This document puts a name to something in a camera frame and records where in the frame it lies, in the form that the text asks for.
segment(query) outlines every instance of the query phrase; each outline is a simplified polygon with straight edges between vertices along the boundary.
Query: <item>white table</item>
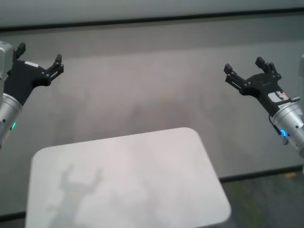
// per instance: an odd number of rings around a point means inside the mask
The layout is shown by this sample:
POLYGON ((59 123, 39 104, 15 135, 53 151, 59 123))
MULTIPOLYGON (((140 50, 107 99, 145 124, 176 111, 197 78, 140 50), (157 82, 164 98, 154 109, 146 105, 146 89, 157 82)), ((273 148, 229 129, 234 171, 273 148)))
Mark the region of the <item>white table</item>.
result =
POLYGON ((197 228, 230 212, 190 128, 48 147, 32 159, 27 228, 197 228))

